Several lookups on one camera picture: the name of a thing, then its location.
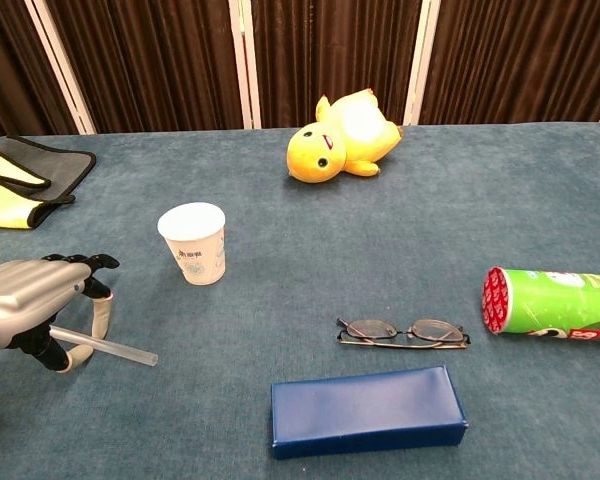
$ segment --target yellow and black bag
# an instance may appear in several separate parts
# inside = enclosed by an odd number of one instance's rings
[[[0,143],[0,227],[36,228],[95,165],[91,152],[47,147],[21,137]]]

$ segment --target eyeglasses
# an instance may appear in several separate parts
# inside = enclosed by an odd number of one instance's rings
[[[424,350],[463,349],[471,343],[469,335],[463,332],[461,326],[429,318],[416,320],[405,331],[399,331],[384,320],[355,320],[347,323],[338,318],[337,323],[344,327],[337,338],[345,345]],[[399,335],[404,335],[406,342],[396,341]]]

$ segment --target glasses lens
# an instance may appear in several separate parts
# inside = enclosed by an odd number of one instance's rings
[[[347,333],[356,338],[393,338],[398,331],[382,320],[356,320],[347,327]]]
[[[457,327],[441,320],[416,320],[411,331],[416,337],[432,342],[462,342],[464,340],[464,335]]]

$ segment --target blue table surface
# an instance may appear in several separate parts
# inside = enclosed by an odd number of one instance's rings
[[[405,128],[374,178],[302,184],[294,130],[31,137],[93,152],[76,202],[0,229],[0,263],[109,253],[108,339],[58,375],[0,351],[0,479],[600,479],[600,343],[493,335],[494,265],[600,274],[600,124]],[[156,223],[207,201],[226,213],[225,276],[185,282]],[[79,297],[56,324],[87,332]],[[336,341],[337,316],[464,326],[465,351]],[[271,385],[446,365],[470,427],[457,447],[275,460]]]

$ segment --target plush toy foot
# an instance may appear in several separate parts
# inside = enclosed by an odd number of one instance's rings
[[[375,163],[370,162],[353,162],[348,163],[344,168],[345,172],[361,177],[373,177],[380,172],[380,168]]]

